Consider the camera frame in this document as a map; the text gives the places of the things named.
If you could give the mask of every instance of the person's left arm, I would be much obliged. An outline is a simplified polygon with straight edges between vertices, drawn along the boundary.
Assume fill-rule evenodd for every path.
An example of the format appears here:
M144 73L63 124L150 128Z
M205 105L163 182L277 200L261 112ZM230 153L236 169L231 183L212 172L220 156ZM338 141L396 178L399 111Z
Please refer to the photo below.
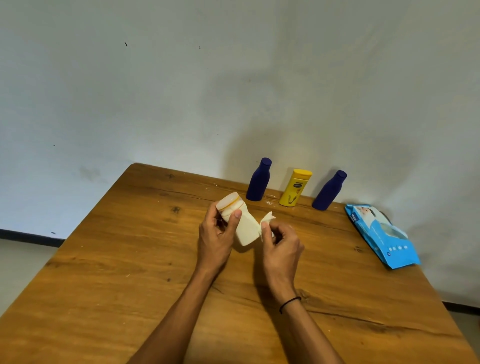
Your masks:
M241 217L234 211L222 232L216 225L216 202L199 226L198 258L192 278L180 298L127 364L182 363L208 290L225 265Z

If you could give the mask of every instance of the person's left hand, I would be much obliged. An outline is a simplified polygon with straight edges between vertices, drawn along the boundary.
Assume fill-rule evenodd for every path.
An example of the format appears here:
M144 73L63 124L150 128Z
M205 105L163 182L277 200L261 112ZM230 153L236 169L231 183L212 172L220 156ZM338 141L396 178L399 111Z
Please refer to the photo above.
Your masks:
M220 230L217 226L220 215L216 209L217 202L210 204L203 222L198 227L198 258L195 270L205 272L211 277L216 276L227 262L241 218L241 210L234 211L228 219L225 231Z

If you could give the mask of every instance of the yellow lotion bottle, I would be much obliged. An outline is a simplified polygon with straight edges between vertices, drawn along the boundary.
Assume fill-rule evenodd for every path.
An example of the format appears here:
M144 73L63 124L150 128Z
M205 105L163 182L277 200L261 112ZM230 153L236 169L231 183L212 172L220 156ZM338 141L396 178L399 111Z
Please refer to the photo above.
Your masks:
M280 198L280 203L283 206L293 207L297 204L301 192L305 188L308 180L312 176L312 172L309 170L294 169L290 181L288 181L287 188L283 192Z

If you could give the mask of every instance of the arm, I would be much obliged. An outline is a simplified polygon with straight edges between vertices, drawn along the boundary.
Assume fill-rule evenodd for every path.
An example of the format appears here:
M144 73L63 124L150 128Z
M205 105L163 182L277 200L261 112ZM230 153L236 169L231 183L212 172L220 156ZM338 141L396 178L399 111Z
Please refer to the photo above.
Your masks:
M276 238L272 239L272 230L277 233L276 235L282 236L278 243ZM265 275L280 307L297 296L293 280L304 246L291 226L276 221L271 221L270 225L262 223L262 239ZM297 344L304 350L309 363L343 363L342 358L299 300L288 303L283 308L283 315L288 320L290 331Z
M210 205L199 227L198 258L192 278L128 364L182 363L208 290L228 260L241 217L240 210L234 211L222 232L216 226L215 205Z

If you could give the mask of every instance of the black baseboard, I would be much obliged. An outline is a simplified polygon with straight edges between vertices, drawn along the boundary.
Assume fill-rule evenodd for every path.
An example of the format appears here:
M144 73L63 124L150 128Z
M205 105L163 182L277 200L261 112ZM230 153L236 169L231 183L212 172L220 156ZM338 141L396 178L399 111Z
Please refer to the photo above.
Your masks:
M49 236L27 234L25 232L0 229L0 239L13 240L60 248L65 239L51 238ZM480 316L480 307L467 306L459 303L443 302L448 311Z
M54 246L60 248L65 239L51 238L49 236L27 234L26 232L0 229L0 239L13 240L15 242L32 243L38 245Z

